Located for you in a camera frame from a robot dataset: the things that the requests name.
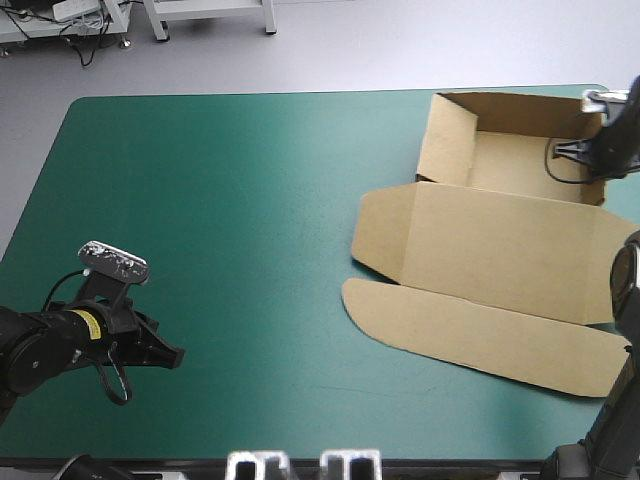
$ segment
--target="cardboard box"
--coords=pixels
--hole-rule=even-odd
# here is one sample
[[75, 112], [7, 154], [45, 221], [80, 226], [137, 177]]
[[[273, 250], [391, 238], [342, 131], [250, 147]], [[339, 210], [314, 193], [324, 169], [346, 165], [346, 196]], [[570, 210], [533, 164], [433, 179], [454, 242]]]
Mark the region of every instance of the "cardboard box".
[[[601, 205], [604, 182], [566, 185], [544, 170], [549, 137], [589, 138], [600, 114], [582, 114], [580, 100], [509, 93], [433, 95], [418, 180]], [[585, 178], [584, 167], [551, 160], [560, 178]]]
[[[593, 136], [580, 100], [434, 95], [418, 183], [362, 199], [354, 258], [399, 285], [343, 286], [354, 322], [388, 345], [574, 395], [606, 396], [624, 338], [609, 271], [637, 226], [599, 207], [604, 183], [544, 169], [549, 137]], [[551, 162], [556, 175], [582, 167]]]

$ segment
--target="green mat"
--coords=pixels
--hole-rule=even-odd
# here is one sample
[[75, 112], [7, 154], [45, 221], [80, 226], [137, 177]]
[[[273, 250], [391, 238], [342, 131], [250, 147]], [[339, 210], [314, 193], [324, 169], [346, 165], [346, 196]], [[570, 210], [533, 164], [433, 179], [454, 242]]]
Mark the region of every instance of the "green mat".
[[[129, 369], [125, 407], [94, 370], [49, 381], [0, 428], [0, 455], [541, 458], [582, 436], [599, 401], [386, 347], [343, 309], [343, 281], [373, 275], [349, 251], [360, 196], [413, 180], [431, 93], [75, 102], [0, 263], [0, 304], [37, 310], [101, 240], [148, 260], [131, 296], [187, 354]], [[640, 221], [639, 182], [611, 182], [607, 207]]]

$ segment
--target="metal bracket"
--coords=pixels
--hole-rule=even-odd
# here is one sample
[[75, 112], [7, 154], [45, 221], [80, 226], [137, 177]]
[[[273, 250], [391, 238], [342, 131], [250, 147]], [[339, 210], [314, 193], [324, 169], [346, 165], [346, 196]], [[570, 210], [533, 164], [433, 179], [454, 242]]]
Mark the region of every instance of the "metal bracket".
[[240, 451], [227, 457], [225, 480], [297, 480], [282, 451]]
[[320, 456], [321, 480], [382, 480], [379, 450], [326, 450]]

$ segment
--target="box flap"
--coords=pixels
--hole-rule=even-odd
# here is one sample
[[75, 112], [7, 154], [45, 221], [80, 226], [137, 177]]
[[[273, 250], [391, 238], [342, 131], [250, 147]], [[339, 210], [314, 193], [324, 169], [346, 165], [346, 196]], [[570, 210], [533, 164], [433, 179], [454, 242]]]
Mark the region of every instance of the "box flap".
[[578, 98], [501, 92], [442, 93], [478, 117], [481, 132], [514, 133], [532, 137], [583, 138], [593, 136], [599, 114], [581, 114]]
[[600, 323], [612, 317], [611, 262], [635, 228], [598, 207], [419, 182], [365, 195], [353, 256], [406, 286]]
[[473, 162], [477, 120], [477, 115], [441, 95], [433, 95], [418, 176], [466, 185]]
[[399, 282], [411, 226], [417, 184], [366, 193], [360, 204], [351, 254], [359, 262]]
[[587, 397], [608, 394], [624, 338], [418, 289], [349, 279], [347, 312], [392, 347]]

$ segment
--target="folded cardboard panel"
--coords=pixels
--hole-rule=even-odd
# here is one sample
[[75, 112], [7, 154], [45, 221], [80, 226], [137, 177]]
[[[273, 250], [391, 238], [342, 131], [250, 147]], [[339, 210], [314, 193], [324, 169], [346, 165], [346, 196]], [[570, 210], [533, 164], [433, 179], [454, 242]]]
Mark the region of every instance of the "folded cardboard panel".
[[358, 261], [409, 287], [575, 324], [611, 321], [636, 226], [599, 207], [418, 182], [363, 197]]
[[626, 359], [624, 338], [419, 289], [349, 279], [345, 307], [393, 347], [587, 397], [604, 397]]
[[[601, 126], [573, 98], [470, 92], [434, 95], [422, 142], [418, 179], [498, 192], [600, 205], [604, 182], [566, 185], [543, 161], [549, 137], [586, 138]], [[584, 167], [557, 159], [554, 173], [584, 178]]]

